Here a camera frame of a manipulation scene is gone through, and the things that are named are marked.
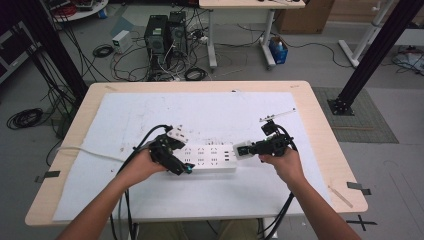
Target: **person's left hand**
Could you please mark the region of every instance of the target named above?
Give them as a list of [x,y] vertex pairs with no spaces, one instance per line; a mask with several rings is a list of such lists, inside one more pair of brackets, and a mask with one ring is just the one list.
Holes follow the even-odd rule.
[[146,180],[152,174],[165,171],[166,168],[152,161],[148,149],[137,154],[128,165],[116,176],[126,188]]

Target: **hand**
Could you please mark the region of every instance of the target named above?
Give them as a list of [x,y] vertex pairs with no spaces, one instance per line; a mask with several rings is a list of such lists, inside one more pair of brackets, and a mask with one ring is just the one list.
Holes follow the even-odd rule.
[[125,189],[146,180],[152,174],[165,171],[166,168],[152,161],[148,149],[137,154],[128,165],[116,176]]
[[306,181],[299,153],[291,148],[287,148],[286,152],[281,157],[259,155],[259,159],[274,165],[278,176],[287,183],[289,189],[296,183]]

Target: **forearm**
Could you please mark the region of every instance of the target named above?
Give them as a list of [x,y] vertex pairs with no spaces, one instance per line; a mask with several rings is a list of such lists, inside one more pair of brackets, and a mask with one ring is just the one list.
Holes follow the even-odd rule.
[[57,239],[98,239],[108,217],[126,189],[118,178],[112,180]]
[[306,180],[290,189],[319,239],[360,239]]

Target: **white power strip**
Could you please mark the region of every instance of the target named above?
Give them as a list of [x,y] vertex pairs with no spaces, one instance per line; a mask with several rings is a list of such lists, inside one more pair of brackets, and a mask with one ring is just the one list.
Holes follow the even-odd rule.
[[173,154],[183,163],[196,165],[193,172],[233,172],[237,168],[232,145],[186,145]]

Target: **desk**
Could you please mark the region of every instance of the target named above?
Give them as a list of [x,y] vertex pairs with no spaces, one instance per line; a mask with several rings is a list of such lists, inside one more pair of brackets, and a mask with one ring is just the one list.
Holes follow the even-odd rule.
[[266,20],[266,28],[263,39],[260,42],[261,48],[265,54],[265,58],[268,64],[268,70],[271,67],[274,67],[275,61],[269,51],[268,41],[269,35],[271,32],[272,22],[274,20],[274,13],[276,9],[297,9],[304,8],[305,3],[303,1],[293,2],[293,1],[268,1],[263,2],[257,0],[199,0],[199,5],[201,8],[209,9],[209,37],[208,37],[208,55],[209,55],[209,66],[212,69],[215,69],[218,64],[216,62],[215,56],[215,46],[213,42],[213,25],[214,25],[214,9],[269,9],[268,17]]
[[[90,87],[62,145],[83,143],[105,93],[229,92],[234,89],[245,92],[292,93],[324,182],[332,189],[337,189],[337,192],[332,192],[330,189],[328,191],[333,208],[339,213],[367,210],[368,205],[361,191],[352,190],[346,186],[347,181],[356,182],[355,177],[310,85],[305,81],[96,83]],[[26,216],[25,222],[28,225],[63,224],[63,222],[52,221],[52,218],[77,154],[77,152],[59,152],[56,155],[50,171],[60,171],[60,175],[44,180]]]

